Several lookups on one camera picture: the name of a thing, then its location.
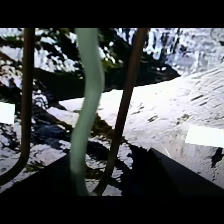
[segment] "brown rod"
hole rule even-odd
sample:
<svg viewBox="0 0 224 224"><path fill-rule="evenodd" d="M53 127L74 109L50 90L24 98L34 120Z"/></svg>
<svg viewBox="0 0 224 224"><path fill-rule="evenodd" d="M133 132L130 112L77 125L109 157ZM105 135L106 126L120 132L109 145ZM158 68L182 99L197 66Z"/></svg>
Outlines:
<svg viewBox="0 0 224 224"><path fill-rule="evenodd" d="M123 130L124 130L124 125L128 113L128 108L130 105L130 100L133 92L133 88L136 83L136 79L138 76L138 71L140 67L140 61L141 61L141 56L143 52L143 47L144 43L147 37L147 32L149 28L139 28L136 32L136 36L134 39L134 45L133 45L133 50L131 54L131 58L129 61L129 66L128 66L128 77L125 83L118 115L117 115L117 120L116 120L116 125L115 125L115 130L114 130L114 135L110 147L110 152L108 155L108 160L107 160L107 165L103 174L102 179L100 180L99 184L96 186L94 192L97 195L102 195L104 190L107 187L108 181L113 173L114 169L114 164L115 160L117 158L117 153L119 150Z"/></svg>
<svg viewBox="0 0 224 224"><path fill-rule="evenodd" d="M35 28L24 30L23 80L22 80L22 138L21 154L17 163L0 176L0 186L16 177L26 166L30 155L32 87L34 69Z"/></svg>

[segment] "white tag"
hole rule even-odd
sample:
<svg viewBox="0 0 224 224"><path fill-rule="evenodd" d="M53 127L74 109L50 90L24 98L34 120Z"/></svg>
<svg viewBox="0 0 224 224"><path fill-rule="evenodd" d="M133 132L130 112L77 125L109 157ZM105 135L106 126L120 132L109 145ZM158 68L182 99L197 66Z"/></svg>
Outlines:
<svg viewBox="0 0 224 224"><path fill-rule="evenodd" d="M185 143L224 148L224 130L203 126L190 126Z"/></svg>
<svg viewBox="0 0 224 224"><path fill-rule="evenodd" d="M15 104L0 102L0 122L14 124Z"/></svg>

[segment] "green tube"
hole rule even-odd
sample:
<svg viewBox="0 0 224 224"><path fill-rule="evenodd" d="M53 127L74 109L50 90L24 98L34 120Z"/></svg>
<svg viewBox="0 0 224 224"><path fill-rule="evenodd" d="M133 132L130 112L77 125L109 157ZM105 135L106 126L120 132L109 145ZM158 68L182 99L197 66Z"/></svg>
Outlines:
<svg viewBox="0 0 224 224"><path fill-rule="evenodd" d="M99 55L98 29L76 28L79 52L85 71L85 100L71 137L70 171L73 188L78 196L92 195L85 182L86 147L101 94L104 72Z"/></svg>

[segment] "metal bar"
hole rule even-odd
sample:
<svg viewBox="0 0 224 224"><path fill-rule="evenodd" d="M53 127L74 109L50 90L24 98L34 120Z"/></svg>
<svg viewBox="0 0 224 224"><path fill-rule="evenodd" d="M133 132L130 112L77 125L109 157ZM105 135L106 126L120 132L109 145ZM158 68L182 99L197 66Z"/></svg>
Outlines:
<svg viewBox="0 0 224 224"><path fill-rule="evenodd" d="M32 87L34 69L35 28L24 30L23 85L22 85L22 138L21 154L17 163L0 176L0 186L16 177L26 166L30 155Z"/></svg>
<svg viewBox="0 0 224 224"><path fill-rule="evenodd" d="M140 67L141 56L143 52L144 43L147 37L148 28L139 28L136 32L136 37L134 40L133 50L131 54L131 58L129 61L128 66L128 77L125 83L120 108L118 111L118 116L116 120L114 135L110 147L110 152L108 155L107 165L103 174L102 179L100 180L99 184L95 188L94 192L97 195L102 195L106 186L108 184L108 180L110 179L113 169L115 160L117 158L117 153L119 150L124 125L128 113L128 108L131 101L131 96L133 92L134 85L136 83L136 79L138 76L138 71Z"/></svg>

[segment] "white rectangle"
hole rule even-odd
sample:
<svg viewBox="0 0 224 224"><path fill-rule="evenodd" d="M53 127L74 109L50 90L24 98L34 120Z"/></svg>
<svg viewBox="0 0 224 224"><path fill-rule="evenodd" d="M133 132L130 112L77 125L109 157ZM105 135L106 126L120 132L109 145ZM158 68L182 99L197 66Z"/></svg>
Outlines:
<svg viewBox="0 0 224 224"><path fill-rule="evenodd" d="M0 102L0 122L14 124L15 104Z"/></svg>
<svg viewBox="0 0 224 224"><path fill-rule="evenodd" d="M224 130L203 126L190 126L185 143L224 148Z"/></svg>

